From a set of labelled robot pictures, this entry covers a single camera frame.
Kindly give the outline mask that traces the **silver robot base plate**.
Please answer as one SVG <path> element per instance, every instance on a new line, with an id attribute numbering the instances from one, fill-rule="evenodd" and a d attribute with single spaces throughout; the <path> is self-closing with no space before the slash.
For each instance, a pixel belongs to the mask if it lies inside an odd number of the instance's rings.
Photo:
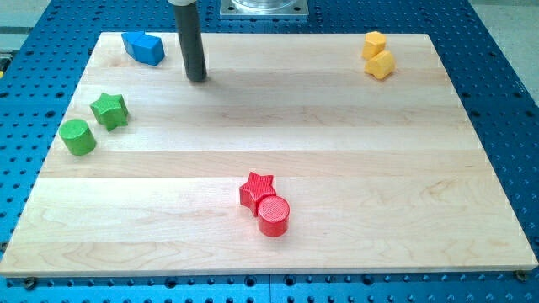
<path id="1" fill-rule="evenodd" d="M 307 16 L 307 0 L 221 0 L 222 17 Z"/>

